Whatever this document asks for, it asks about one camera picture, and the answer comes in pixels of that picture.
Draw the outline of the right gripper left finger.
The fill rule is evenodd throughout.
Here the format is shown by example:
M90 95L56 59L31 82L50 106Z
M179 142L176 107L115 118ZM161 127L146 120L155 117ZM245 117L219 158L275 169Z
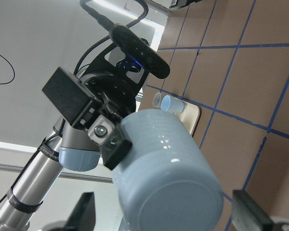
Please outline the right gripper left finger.
M54 222L43 231L93 231L96 224L94 192L84 192L65 222Z

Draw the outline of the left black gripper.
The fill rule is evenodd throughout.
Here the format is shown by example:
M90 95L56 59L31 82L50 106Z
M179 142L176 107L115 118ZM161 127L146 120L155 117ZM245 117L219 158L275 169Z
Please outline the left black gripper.
M129 58L115 44L105 48L87 67L80 80L97 98L90 112L100 115L87 133L101 152L103 164L114 169L132 148L132 141L120 126L105 116L127 116L136 111L136 96L149 72Z

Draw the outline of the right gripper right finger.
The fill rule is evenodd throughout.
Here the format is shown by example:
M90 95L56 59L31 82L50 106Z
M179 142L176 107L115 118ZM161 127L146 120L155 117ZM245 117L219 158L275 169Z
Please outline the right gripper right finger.
M245 190L233 190L232 223L237 231L289 231L289 220L270 217Z

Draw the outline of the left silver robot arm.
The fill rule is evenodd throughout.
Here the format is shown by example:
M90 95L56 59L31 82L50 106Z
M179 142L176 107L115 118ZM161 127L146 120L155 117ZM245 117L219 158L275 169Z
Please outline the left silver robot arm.
M144 41L113 42L81 77L57 68L43 87L61 113L53 127L0 200L0 231L26 231L45 195L72 161L74 171L95 167L98 158L114 169L132 141L121 121L136 109L147 76L166 78L170 68Z

